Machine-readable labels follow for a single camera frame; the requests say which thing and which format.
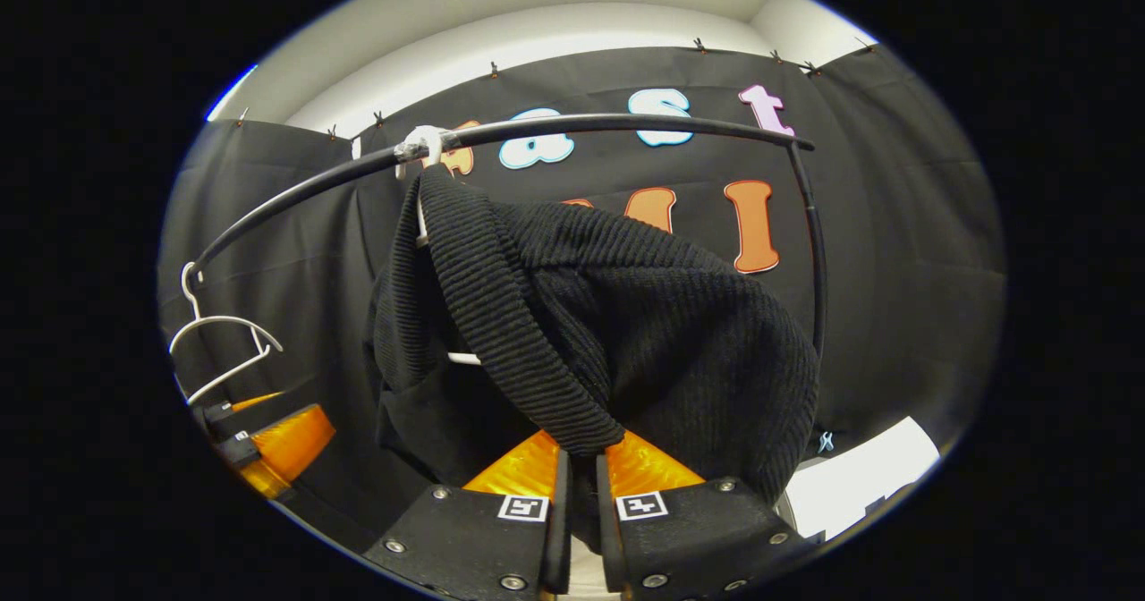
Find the letter cutout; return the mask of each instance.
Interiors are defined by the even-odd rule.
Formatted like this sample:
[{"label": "letter cutout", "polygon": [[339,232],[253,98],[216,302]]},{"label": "letter cutout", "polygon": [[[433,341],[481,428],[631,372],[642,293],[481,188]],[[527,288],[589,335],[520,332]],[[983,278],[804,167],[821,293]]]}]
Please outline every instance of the letter cutout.
[{"label": "letter cutout", "polygon": [[[561,112],[556,109],[529,109],[528,112],[520,112],[511,120],[530,119],[531,117],[559,117]],[[524,169],[536,161],[555,164],[563,161],[572,153],[572,141],[563,133],[552,133],[546,136],[514,137],[505,141],[500,149],[502,165],[508,169]]]},{"label": "letter cutout", "polygon": [[763,181],[729,182],[724,195],[735,205],[740,222],[740,255],[735,268],[744,275],[764,272],[780,263],[780,254],[772,246],[772,231],[767,219],[767,199],[771,185]]},{"label": "letter cutout", "polygon": [[[655,114],[662,117],[690,117],[685,109],[690,108],[687,96],[676,88],[646,88],[629,98],[630,114]],[[649,148],[687,143],[690,132],[637,132],[637,136]]]},{"label": "letter cutout", "polygon": [[783,127],[780,124],[779,114],[775,112],[776,109],[783,109],[783,100],[779,100],[776,96],[768,96],[767,90],[760,87],[760,85],[753,85],[753,87],[744,88],[743,92],[740,92],[740,101],[751,104],[751,111],[755,112],[756,121],[759,124],[760,129],[795,136],[795,129]]},{"label": "letter cutout", "polygon": [[624,216],[646,222],[672,234],[672,206],[676,205],[676,192],[668,188],[649,188],[635,190],[629,197]]},{"label": "letter cutout", "polygon": [[[481,125],[480,121],[467,120],[455,127],[455,129],[466,129],[469,127],[476,127],[476,125]],[[428,160],[428,158],[421,158],[423,169],[429,166],[426,160]],[[461,148],[455,149],[451,152],[444,152],[441,156],[441,161],[447,166],[447,168],[449,168],[449,173],[452,174],[453,177],[457,177],[457,174],[468,176],[468,174],[473,172],[473,148]]]}]

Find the curved black rack bar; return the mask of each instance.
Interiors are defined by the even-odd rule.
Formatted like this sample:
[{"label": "curved black rack bar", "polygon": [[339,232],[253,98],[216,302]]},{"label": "curved black rack bar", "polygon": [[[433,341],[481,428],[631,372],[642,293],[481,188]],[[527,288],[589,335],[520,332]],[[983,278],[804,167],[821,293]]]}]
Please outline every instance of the curved black rack bar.
[{"label": "curved black rack bar", "polygon": [[[811,182],[803,169],[799,160],[799,149],[813,151],[815,145],[804,137],[788,136],[785,133],[766,132],[766,129],[747,127],[747,125],[733,124],[733,121],[697,119],[697,117],[660,117],[652,114],[571,114],[560,117],[537,117],[537,119],[503,120],[492,124],[476,125],[476,127],[444,129],[442,142],[445,151],[451,149],[472,148],[472,145],[485,145],[498,141],[512,141],[515,137],[547,136],[552,133],[584,133],[584,132],[637,132],[637,129],[649,129],[649,132],[688,132],[710,133],[713,136],[747,137],[752,141],[764,141],[773,145],[782,145],[791,159],[792,168],[799,182],[799,190],[803,193],[804,206],[807,212],[807,227],[811,231],[811,246],[813,254],[812,275],[814,279],[815,294],[815,327],[813,343],[819,357],[822,357],[823,345],[823,321],[827,315],[827,284],[826,262],[823,259],[822,230],[819,223],[819,213],[815,211],[814,195],[811,190]],[[282,214],[283,211],[297,206],[298,203],[307,200],[345,184],[368,176],[381,169],[392,168],[404,161],[413,161],[417,158],[427,156],[428,149],[425,145],[405,145],[403,143],[384,149],[380,152],[368,153],[355,161],[334,166],[322,174],[308,177],[307,181],[299,182],[298,185],[277,197],[262,203],[245,216],[238,219],[222,235],[219,235],[203,254],[195,260],[189,275],[197,276],[206,263],[210,263],[221,251],[230,246],[235,239],[266,223],[270,218]]]}]

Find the orange plastic part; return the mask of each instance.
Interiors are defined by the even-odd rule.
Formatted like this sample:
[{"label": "orange plastic part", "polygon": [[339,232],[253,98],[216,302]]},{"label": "orange plastic part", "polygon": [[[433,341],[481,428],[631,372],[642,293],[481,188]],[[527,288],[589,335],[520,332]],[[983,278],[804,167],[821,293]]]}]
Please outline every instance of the orange plastic part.
[{"label": "orange plastic part", "polygon": [[613,498],[663,491],[704,482],[670,454],[630,430],[605,449]]},{"label": "orange plastic part", "polygon": [[294,482],[334,437],[334,427],[322,406],[307,406],[290,418],[251,436],[261,459],[239,473],[269,499],[277,498]]},{"label": "orange plastic part", "polygon": [[266,401],[266,400],[270,400],[270,398],[275,397],[276,395],[278,395],[278,394],[269,394],[269,395],[264,395],[264,396],[253,397],[251,400],[244,400],[243,402],[239,402],[238,404],[235,404],[235,405],[230,406],[230,409],[235,413],[238,413],[239,411],[242,411],[244,409],[247,409],[247,406],[254,406],[255,404],[258,404],[258,403],[260,403],[262,401]]},{"label": "orange plastic part", "polygon": [[[532,434],[469,481],[468,491],[502,496],[552,498],[556,484],[556,441],[545,432]],[[613,498],[663,491],[704,482],[670,454],[632,432],[605,450]]]},{"label": "orange plastic part", "polygon": [[485,493],[544,496],[556,487],[556,441],[545,432],[532,434],[477,474],[463,489]]}]

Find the black metal bracket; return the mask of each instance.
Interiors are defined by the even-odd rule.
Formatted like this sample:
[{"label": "black metal bracket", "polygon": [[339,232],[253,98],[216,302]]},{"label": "black metal bracket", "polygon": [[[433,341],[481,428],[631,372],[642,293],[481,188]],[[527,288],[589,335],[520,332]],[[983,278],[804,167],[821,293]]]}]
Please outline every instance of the black metal bracket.
[{"label": "black metal bracket", "polygon": [[437,593],[523,601],[568,593],[568,454],[553,498],[432,485],[363,556]]},{"label": "black metal bracket", "polygon": [[607,466],[597,477],[606,582],[631,601],[714,599],[773,579],[818,545],[735,479],[613,500]]},{"label": "black metal bracket", "polygon": [[203,411],[203,421],[210,427],[215,426],[218,422],[230,418],[235,413],[235,409],[229,402],[220,402],[219,404],[213,404],[206,406]]},{"label": "black metal bracket", "polygon": [[236,469],[246,467],[251,462],[262,458],[262,454],[259,453],[259,448],[254,446],[254,441],[251,440],[250,434],[246,432],[234,434],[232,437],[218,443],[215,449],[218,449],[223,459]]}]

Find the ceiling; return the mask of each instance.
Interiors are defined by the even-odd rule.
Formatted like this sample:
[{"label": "ceiling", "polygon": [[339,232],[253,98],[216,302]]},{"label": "ceiling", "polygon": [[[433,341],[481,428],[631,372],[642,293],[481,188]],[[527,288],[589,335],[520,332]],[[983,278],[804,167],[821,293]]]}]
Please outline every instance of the ceiling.
[{"label": "ceiling", "polygon": [[286,121],[331,85],[418,39],[493,15],[576,2],[642,2],[748,23],[768,0],[349,0],[301,27],[227,101],[221,116]]}]

